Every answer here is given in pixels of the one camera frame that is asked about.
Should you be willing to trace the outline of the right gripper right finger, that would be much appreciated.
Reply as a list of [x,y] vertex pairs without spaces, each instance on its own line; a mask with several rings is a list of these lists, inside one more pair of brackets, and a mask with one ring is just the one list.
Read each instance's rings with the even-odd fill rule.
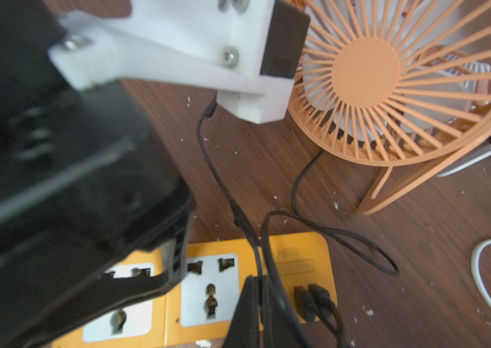
[[262,279],[264,347],[310,347],[297,313],[280,281]]

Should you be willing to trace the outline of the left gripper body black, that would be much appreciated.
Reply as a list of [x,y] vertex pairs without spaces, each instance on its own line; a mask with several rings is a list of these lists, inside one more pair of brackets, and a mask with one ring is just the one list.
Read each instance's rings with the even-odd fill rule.
[[0,1],[0,347],[39,347],[184,278],[194,201],[146,114],[55,58],[106,34],[41,1]]

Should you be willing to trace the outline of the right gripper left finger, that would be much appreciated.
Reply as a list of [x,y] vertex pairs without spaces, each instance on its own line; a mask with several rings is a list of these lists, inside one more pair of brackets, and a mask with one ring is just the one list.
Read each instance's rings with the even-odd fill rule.
[[245,279],[223,348],[259,347],[259,280]]

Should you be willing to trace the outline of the yellow power strip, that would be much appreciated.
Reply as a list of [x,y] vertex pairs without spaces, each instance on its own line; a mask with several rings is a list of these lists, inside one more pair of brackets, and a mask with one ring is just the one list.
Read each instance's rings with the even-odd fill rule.
[[[270,236],[278,273],[289,297],[295,287],[318,284],[337,299],[328,243],[315,232]],[[171,347],[224,337],[241,290],[255,274],[254,252],[245,239],[190,244],[187,264],[200,265],[163,297],[124,308],[114,332],[115,312],[57,339],[53,347]]]

